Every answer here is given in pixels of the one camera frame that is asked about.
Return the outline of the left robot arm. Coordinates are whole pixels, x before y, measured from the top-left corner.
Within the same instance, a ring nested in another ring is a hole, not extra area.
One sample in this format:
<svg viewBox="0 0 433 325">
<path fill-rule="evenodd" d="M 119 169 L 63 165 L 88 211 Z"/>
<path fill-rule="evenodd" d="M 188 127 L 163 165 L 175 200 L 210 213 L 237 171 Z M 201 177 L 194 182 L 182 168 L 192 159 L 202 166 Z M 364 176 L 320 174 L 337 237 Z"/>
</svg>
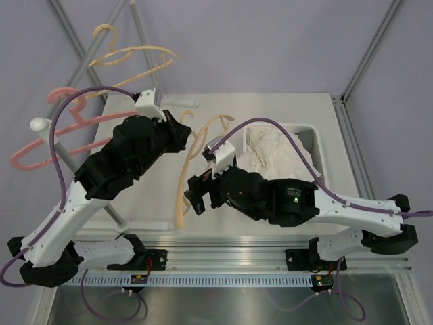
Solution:
<svg viewBox="0 0 433 325">
<path fill-rule="evenodd" d="M 115 240 L 79 242 L 77 232 L 123 190 L 131 187 L 163 155 L 186 148 L 191 128 L 168 110 L 165 119 L 134 115 L 115 126 L 112 139 L 87 157 L 51 214 L 31 234 L 7 243 L 23 286 L 57 287 L 86 269 L 136 270 L 147 259 L 147 249 L 134 234 Z"/>
</svg>

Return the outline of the white skirt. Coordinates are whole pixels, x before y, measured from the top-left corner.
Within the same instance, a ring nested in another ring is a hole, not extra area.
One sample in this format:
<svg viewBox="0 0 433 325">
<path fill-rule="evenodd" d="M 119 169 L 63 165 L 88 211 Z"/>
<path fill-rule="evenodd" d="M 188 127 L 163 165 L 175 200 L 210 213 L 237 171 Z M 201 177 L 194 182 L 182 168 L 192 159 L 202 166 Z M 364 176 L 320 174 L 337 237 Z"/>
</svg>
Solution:
<svg viewBox="0 0 433 325">
<path fill-rule="evenodd" d="M 277 127 L 269 124 L 244 128 L 246 145 L 237 166 L 266 180 L 299 179 L 314 182 L 297 151 Z"/>
</svg>

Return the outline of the beige hanger front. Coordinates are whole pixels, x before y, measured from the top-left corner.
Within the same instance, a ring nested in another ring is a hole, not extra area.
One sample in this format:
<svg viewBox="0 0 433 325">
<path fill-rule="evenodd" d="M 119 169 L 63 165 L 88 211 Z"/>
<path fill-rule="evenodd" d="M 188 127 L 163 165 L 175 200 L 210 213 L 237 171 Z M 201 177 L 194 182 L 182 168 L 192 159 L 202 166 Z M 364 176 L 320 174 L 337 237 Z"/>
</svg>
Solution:
<svg viewBox="0 0 433 325">
<path fill-rule="evenodd" d="M 173 50 L 159 45 L 121 47 L 118 44 L 119 32 L 110 24 L 99 25 L 93 31 L 93 36 L 101 36 L 104 32 L 109 36 L 108 45 L 92 59 L 89 67 L 101 72 L 115 87 L 131 86 L 148 80 L 151 85 L 160 88 L 160 73 L 180 58 Z"/>
</svg>

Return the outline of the pink hanger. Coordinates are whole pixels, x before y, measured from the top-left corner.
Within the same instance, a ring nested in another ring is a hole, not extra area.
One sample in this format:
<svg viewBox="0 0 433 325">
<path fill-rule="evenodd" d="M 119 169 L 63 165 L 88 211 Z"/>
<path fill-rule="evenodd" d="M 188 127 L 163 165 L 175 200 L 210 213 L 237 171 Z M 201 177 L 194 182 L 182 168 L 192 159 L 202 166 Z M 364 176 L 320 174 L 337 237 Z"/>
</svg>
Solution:
<svg viewBox="0 0 433 325">
<path fill-rule="evenodd" d="M 47 101 L 49 104 L 52 104 L 55 103 L 58 99 L 67 95 L 69 96 L 74 95 L 76 92 L 78 92 L 78 89 L 72 87 L 60 87 L 54 89 L 52 92 L 49 93 Z M 58 143 L 59 137 L 72 133 L 74 131 L 78 131 L 80 129 L 84 129 L 85 127 L 90 127 L 91 125 L 98 125 L 106 121 L 116 120 L 119 118 L 126 118 L 128 116 L 133 116 L 138 114 L 138 112 L 135 109 L 133 109 L 129 111 L 117 112 L 114 114 L 107 114 L 107 115 L 100 115 L 93 118 L 84 119 L 81 115 L 81 111 L 87 105 L 87 99 L 89 99 L 90 97 L 91 97 L 90 95 L 87 95 L 85 93 L 79 95 L 76 99 L 73 99 L 72 102 L 75 102 L 76 106 L 70 108 L 69 112 L 70 115 L 75 120 L 75 124 L 64 127 L 63 129 L 57 129 L 55 131 L 55 136 L 54 136 L 55 143 Z M 22 149 L 20 149 L 14 155 L 11 156 L 10 165 L 13 168 L 22 171 L 33 171 L 36 169 L 40 169 L 44 166 L 47 166 L 53 162 L 52 158 L 34 163 L 32 165 L 23 165 L 20 162 L 21 158 L 26 156 L 28 153 L 32 152 L 35 148 L 38 148 L 43 144 L 47 144 L 49 146 L 48 141 L 49 141 L 49 132 L 51 129 L 51 123 L 52 120 L 49 118 L 35 118 L 31 121 L 30 128 L 38 134 L 39 139 L 24 146 Z M 82 154 L 83 152 L 87 152 L 92 149 L 105 145 L 106 143 L 108 143 L 109 140 L 111 140 L 111 137 L 107 137 L 105 139 L 87 144 L 86 146 L 82 146 L 80 148 L 74 149 L 68 153 L 71 156 L 74 156 L 76 154 Z"/>
</svg>

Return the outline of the beige hanger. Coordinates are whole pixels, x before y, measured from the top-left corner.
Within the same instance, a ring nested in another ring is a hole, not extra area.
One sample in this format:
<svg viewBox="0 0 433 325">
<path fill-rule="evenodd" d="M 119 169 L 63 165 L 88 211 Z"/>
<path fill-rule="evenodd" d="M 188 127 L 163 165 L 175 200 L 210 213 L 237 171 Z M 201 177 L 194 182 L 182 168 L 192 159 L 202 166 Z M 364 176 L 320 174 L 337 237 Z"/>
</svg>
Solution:
<svg viewBox="0 0 433 325">
<path fill-rule="evenodd" d="M 104 32 L 109 36 L 108 45 L 92 59 L 89 67 L 101 72 L 115 87 L 131 86 L 148 80 L 151 85 L 160 88 L 160 73 L 180 58 L 173 50 L 159 45 L 121 47 L 118 44 L 119 32 L 110 24 L 99 25 L 93 31 L 93 36 L 101 36 Z"/>
<path fill-rule="evenodd" d="M 179 182 L 177 185 L 177 193 L 175 198 L 175 224 L 177 228 L 185 227 L 185 216 L 191 208 L 191 204 L 187 202 L 184 196 L 184 186 L 187 177 L 187 172 L 192 160 L 201 152 L 206 144 L 206 139 L 208 136 L 209 127 L 216 121 L 220 121 L 223 132 L 221 135 L 226 135 L 229 129 L 229 124 L 235 119 L 227 114 L 218 114 L 208 120 L 204 126 L 196 133 L 192 131 L 193 143 L 189 147 L 189 151 L 183 163 L 181 174 L 179 177 Z"/>
</svg>

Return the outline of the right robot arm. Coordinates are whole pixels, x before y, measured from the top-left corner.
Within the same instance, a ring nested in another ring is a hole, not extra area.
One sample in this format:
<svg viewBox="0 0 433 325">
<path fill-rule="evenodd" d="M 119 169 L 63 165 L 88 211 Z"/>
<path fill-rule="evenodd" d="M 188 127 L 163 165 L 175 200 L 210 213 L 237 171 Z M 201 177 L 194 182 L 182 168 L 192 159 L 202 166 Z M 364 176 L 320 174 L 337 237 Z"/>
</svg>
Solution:
<svg viewBox="0 0 433 325">
<path fill-rule="evenodd" d="M 404 223 L 397 199 L 368 200 L 367 210 L 353 203 L 340 203 L 312 182 L 298 179 L 266 180 L 259 173 L 237 167 L 214 175 L 207 170 L 191 177 L 184 195 L 197 215 L 205 210 L 204 195 L 216 209 L 227 206 L 254 221 L 294 228 L 307 223 L 332 223 L 345 229 L 334 235 L 309 240 L 304 268 L 325 269 L 352 253 L 370 251 L 378 255 L 399 255 L 418 242 L 414 226 Z"/>
</svg>

